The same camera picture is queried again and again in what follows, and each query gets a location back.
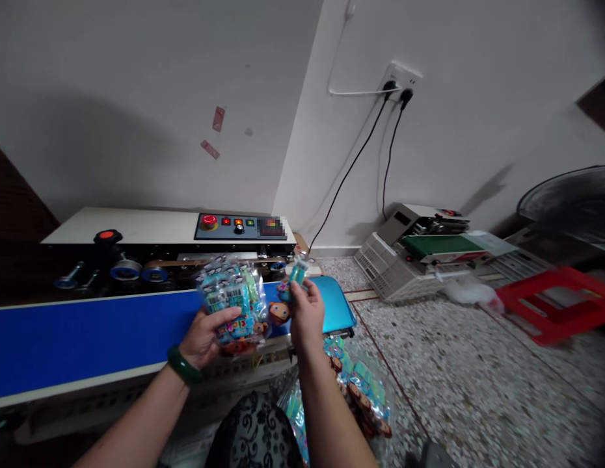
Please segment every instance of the blue machine base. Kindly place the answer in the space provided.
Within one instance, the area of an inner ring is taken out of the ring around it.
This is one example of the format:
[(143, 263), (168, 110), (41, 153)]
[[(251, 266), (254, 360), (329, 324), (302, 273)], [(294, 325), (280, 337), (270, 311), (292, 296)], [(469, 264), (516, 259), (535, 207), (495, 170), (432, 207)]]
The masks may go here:
[[(324, 298), (324, 332), (356, 320), (337, 281), (311, 278)], [(278, 302), (276, 283), (265, 284)], [(0, 308), (0, 398), (166, 361), (201, 303), (194, 290)], [(268, 338), (289, 333), (289, 322)]]

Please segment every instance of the speckled floor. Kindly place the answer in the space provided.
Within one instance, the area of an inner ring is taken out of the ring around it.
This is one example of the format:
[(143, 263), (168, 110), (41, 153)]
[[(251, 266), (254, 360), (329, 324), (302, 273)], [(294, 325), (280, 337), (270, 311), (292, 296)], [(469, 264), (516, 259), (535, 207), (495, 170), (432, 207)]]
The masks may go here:
[(445, 296), (385, 304), (351, 258), (320, 259), (358, 315), (355, 343), (376, 353), (399, 398), (386, 466), (429, 437), (462, 467), (601, 466), (605, 336), (542, 348), (504, 317)]

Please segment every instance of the person's left hand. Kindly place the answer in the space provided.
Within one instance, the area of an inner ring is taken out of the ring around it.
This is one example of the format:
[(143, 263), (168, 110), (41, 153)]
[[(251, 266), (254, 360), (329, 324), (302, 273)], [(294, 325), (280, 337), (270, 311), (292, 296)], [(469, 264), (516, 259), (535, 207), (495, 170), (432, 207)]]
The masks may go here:
[(218, 327), (239, 317), (241, 313), (242, 309), (239, 307), (229, 307), (211, 315), (207, 315), (201, 309), (179, 345), (181, 355), (192, 366), (203, 369), (220, 352), (220, 346), (216, 341)]

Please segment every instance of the electrical socket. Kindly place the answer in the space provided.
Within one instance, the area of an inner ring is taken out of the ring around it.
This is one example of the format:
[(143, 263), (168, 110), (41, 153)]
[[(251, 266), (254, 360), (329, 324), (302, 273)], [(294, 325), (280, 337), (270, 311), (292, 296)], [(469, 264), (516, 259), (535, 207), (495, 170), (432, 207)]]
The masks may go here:
[[(419, 73), (409, 70), (406, 66), (399, 64), (395, 60), (392, 60), (387, 66), (387, 70), (385, 70), (385, 74), (383, 75), (383, 79), (381, 80), (378, 91), (383, 90), (385, 83), (390, 80), (394, 80), (396, 82), (396, 87), (400, 87), (402, 89), (411, 88), (415, 94), (416, 89), (420, 86), (420, 81), (423, 79), (424, 77)], [(400, 93), (402, 93), (402, 91), (393, 92), (389, 97), (389, 100), (399, 102)]]

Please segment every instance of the black patterned fabric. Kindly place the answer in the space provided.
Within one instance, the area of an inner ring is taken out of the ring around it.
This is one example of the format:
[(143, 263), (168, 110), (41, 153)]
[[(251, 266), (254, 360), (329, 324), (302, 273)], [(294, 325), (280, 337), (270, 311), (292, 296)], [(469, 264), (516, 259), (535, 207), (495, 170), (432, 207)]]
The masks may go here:
[(302, 467), (285, 413), (267, 395), (252, 392), (229, 412), (211, 444), (206, 468)]

